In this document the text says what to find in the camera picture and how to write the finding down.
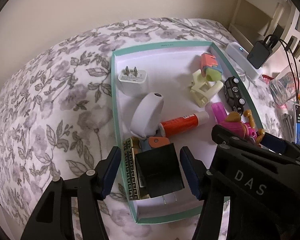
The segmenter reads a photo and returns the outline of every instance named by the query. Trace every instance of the floral bedsheet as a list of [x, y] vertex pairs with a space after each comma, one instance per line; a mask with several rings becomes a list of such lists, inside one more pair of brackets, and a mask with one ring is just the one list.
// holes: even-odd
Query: floral bedsheet
[[[53, 176], [80, 176], [106, 158], [116, 144], [110, 85], [113, 50], [152, 42], [206, 40], [224, 51], [225, 44], [234, 41], [218, 22], [174, 20], [192, 28], [166, 18], [148, 18], [86, 31], [41, 53], [5, 83], [0, 93], [0, 203], [21, 226]], [[265, 130], [279, 136], [281, 125], [266, 83], [262, 78], [251, 81], [232, 63]], [[75, 237], [82, 239], [75, 198], [72, 206]], [[190, 239], [198, 221], [196, 216], [137, 225], [120, 176], [99, 206], [110, 239]], [[219, 239], [226, 238], [228, 216], [229, 203], [225, 203]]]

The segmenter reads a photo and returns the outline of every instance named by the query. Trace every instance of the glue stick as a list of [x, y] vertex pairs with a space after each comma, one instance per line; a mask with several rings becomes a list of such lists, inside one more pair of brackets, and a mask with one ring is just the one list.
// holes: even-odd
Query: glue stick
[[185, 115], [159, 124], [159, 129], [163, 137], [170, 137], [177, 133], [182, 133], [193, 129], [209, 120], [206, 111], [198, 112], [191, 115]]

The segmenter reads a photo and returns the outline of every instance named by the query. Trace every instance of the black power adapter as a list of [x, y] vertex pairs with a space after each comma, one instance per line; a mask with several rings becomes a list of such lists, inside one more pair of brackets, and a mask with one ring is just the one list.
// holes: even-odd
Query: black power adapter
[[247, 59], [255, 69], [259, 69], [271, 54], [272, 49], [270, 45], [267, 45], [265, 41], [257, 41], [248, 54]]

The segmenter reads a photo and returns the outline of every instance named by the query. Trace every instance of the tray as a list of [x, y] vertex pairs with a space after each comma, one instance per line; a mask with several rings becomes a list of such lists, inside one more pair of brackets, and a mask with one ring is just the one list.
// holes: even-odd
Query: tray
[[[223, 52], [210, 41], [151, 43], [113, 52], [111, 60], [112, 100], [115, 136], [118, 146], [122, 147], [122, 142], [132, 136], [130, 134], [130, 122], [141, 101], [141, 98], [128, 97], [122, 93], [118, 73], [126, 66], [130, 68], [136, 66], [148, 73], [149, 92], [157, 92], [164, 96], [162, 121], [203, 110], [208, 112], [210, 119], [206, 124], [169, 139], [170, 142], [174, 143], [178, 157], [181, 147], [188, 146], [196, 159], [202, 160], [207, 168], [210, 166], [217, 146], [211, 139], [211, 129], [216, 124], [211, 103], [221, 101], [228, 113], [231, 109], [226, 104], [223, 90], [216, 94], [205, 108], [197, 106], [190, 95], [188, 85], [191, 83], [192, 73], [198, 70], [200, 66], [200, 55], [204, 52], [216, 56], [216, 60], [224, 71], [223, 81], [230, 76], [239, 78]], [[239, 89], [246, 100], [245, 109], [250, 108], [252, 110], [257, 127], [262, 128], [256, 108], [242, 82], [239, 84]], [[127, 194], [124, 156], [120, 168]], [[171, 193], [174, 196], [172, 195], [170, 198], [165, 195], [166, 204], [162, 197], [128, 201], [131, 215], [137, 223], [172, 222], [192, 217], [201, 212], [203, 201], [199, 202], [191, 194], [181, 165], [180, 169], [185, 188]]]

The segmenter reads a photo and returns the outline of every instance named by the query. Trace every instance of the gold patterned box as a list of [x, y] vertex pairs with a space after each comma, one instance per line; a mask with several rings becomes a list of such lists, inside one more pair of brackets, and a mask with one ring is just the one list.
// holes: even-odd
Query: gold patterned box
[[123, 142], [122, 149], [125, 172], [127, 175], [129, 200], [149, 198], [143, 184], [142, 174], [139, 172], [135, 162], [135, 155], [141, 152], [139, 139], [132, 136]]

